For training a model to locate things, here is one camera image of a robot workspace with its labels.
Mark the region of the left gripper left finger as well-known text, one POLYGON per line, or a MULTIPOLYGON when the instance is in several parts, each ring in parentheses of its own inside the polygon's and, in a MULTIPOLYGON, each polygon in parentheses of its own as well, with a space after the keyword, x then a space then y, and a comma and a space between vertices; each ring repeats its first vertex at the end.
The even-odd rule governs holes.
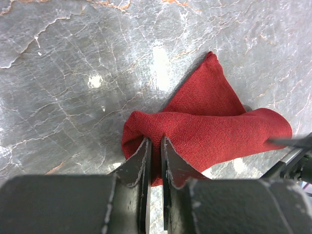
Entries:
POLYGON ((3 234, 147 234, 151 141, 107 175, 23 175, 0 189, 3 234))

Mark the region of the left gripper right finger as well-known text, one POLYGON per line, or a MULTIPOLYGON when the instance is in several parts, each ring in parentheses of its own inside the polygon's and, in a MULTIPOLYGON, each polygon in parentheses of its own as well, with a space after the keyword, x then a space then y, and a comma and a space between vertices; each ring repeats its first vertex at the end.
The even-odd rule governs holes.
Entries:
POLYGON ((211 180, 161 141, 164 230, 170 234, 309 234, 311 193, 290 179, 211 180))

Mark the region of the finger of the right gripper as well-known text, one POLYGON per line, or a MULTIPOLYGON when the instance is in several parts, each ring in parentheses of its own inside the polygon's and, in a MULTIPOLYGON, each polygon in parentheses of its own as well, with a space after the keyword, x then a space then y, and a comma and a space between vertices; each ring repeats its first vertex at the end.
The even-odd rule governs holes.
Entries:
POLYGON ((311 148, 312 135, 309 134, 305 137, 295 137, 295 138, 269 138, 267 142, 276 145, 284 145, 295 148, 311 148))

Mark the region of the red cloth napkin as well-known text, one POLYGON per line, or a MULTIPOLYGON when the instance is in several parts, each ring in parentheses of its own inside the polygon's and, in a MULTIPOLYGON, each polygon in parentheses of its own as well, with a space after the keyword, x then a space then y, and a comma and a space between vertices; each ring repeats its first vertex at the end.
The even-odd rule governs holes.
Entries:
POLYGON ((130 158, 144 138, 152 142, 152 185, 162 184, 161 140, 168 137, 177 153, 196 170, 278 149, 269 138, 290 138, 292 128, 279 113, 246 111, 227 82, 217 56, 209 52, 163 111, 134 111, 124 124, 122 151, 130 158))

